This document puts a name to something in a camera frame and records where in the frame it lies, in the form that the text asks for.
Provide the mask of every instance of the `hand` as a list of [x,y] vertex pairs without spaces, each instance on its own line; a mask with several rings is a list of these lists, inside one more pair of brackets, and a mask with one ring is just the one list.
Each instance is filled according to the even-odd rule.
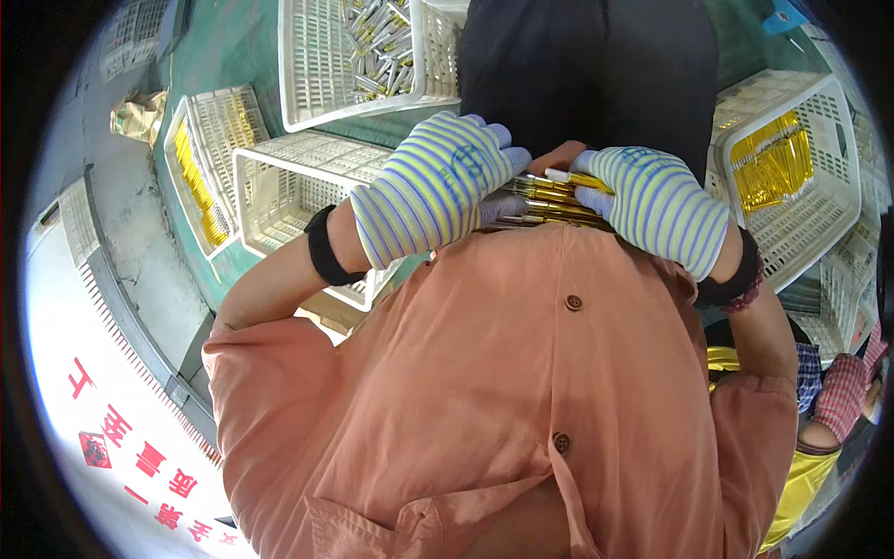
[[679,262],[697,282],[721,253],[730,209],[705,192],[679,157],[650,148],[588,150],[571,171],[602,179],[611,196],[578,187],[578,201],[604,217],[625,241]]
[[397,258],[456,241],[482,223],[485,196],[531,161],[511,148],[502,124],[476,114],[441,112],[417,124],[369,188],[350,202],[369,262],[385,269]]

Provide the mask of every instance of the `white plastic basket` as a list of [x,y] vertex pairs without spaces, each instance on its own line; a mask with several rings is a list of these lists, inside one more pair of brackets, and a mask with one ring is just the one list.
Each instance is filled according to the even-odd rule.
[[878,239],[878,230],[858,221],[820,260],[820,314],[789,312],[824,361],[859,349],[875,324]]
[[850,71],[850,66],[845,62],[844,56],[841,54],[841,51],[838,50],[838,47],[835,46],[835,43],[832,42],[829,35],[819,27],[810,23],[803,24],[801,30],[807,35],[810,42],[814,44],[814,47],[816,47],[816,50],[819,51],[820,55],[822,55],[822,58],[829,65],[829,69],[832,70],[835,77],[839,79],[841,88],[844,89],[844,94],[848,96],[850,104],[855,110],[864,114],[869,114],[863,94],[860,92],[860,88],[856,84],[854,73]]
[[419,106],[459,102],[459,26],[409,0],[413,70],[410,93],[357,103],[351,95],[354,46],[344,29],[341,0],[280,0],[279,73],[283,126],[295,132],[346,116],[370,116]]
[[[807,128],[814,180],[795,198],[746,216],[739,203],[730,151],[740,140],[792,109]],[[706,179],[706,189],[728,203],[739,224],[755,237],[767,280],[775,292],[781,291],[860,216],[854,128],[835,77],[764,70],[722,91],[714,111]]]
[[[205,171],[205,184],[230,230],[227,240],[217,246],[205,236],[201,224],[202,212],[192,197],[189,185],[183,180],[180,162],[177,160],[174,136],[180,129],[184,116],[188,118],[190,128],[194,131],[192,139],[198,150],[192,155],[197,159],[196,165]],[[171,125],[164,137],[164,160],[192,234],[208,260],[214,258],[238,236],[236,192],[232,179],[233,149],[247,148],[269,139],[270,134],[264,126],[255,92],[250,85],[183,96],[173,112]]]
[[[391,154],[386,148],[315,131],[235,149],[232,166],[242,244],[261,258],[272,254],[303,234],[317,211],[372,182]],[[395,260],[385,270],[370,270],[361,282],[325,291],[368,311],[400,264]]]
[[156,59],[158,33],[170,0],[138,0],[123,5],[109,21],[99,57],[103,81]]

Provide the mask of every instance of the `white wall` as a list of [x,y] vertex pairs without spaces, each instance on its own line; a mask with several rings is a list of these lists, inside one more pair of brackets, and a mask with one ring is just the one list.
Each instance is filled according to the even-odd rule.
[[[87,520],[108,546],[119,556],[137,558],[255,556],[237,529],[214,520],[232,514],[220,470],[182,430],[154,385],[138,377],[105,330],[74,267],[61,221],[30,238],[25,311],[38,390],[35,404],[45,419],[45,437]],[[80,381],[81,373],[75,358],[92,380],[77,398],[72,379]],[[123,431],[120,448],[103,435],[109,405],[130,426]],[[103,437],[110,467],[87,464],[81,433]],[[137,467],[145,443],[164,456],[152,477]],[[186,497],[169,488],[178,469],[197,481]],[[128,494],[125,486],[148,502]],[[174,529],[156,520],[163,504],[182,512]],[[208,538],[193,537],[194,521],[211,528]],[[228,545],[221,541],[224,535],[237,538]]]

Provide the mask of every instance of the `concrete floor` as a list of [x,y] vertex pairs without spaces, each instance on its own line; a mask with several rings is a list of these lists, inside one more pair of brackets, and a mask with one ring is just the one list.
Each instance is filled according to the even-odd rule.
[[83,176],[85,165],[93,164],[99,223],[115,268],[149,333],[178,368],[208,306],[175,245],[165,216],[171,204],[158,188],[151,148],[109,131],[109,113],[128,91],[155,91],[160,85],[153,66],[103,82],[100,54],[97,39],[63,85],[41,142],[26,223]]

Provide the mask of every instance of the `yellow cloth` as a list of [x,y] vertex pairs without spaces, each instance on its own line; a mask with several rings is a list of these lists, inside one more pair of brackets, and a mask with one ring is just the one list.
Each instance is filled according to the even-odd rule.
[[[711,346],[707,351],[710,370],[739,370],[738,355],[733,348]],[[708,391],[712,392],[714,387],[715,383],[710,383]],[[767,538],[763,541],[758,554],[769,550],[788,535],[795,522],[804,515],[807,507],[814,501],[816,493],[829,476],[840,454],[840,449],[822,456],[795,451],[789,477],[786,479],[779,506],[776,508],[776,516],[773,517],[770,531],[767,532]]]
[[841,450],[822,456],[795,451],[789,477],[786,479],[780,504],[776,509],[776,516],[773,517],[770,531],[767,532],[767,538],[763,541],[758,554],[780,543],[788,535],[791,527],[804,515],[807,507],[813,502],[816,492],[820,490],[823,481],[829,476],[829,472],[840,454]]

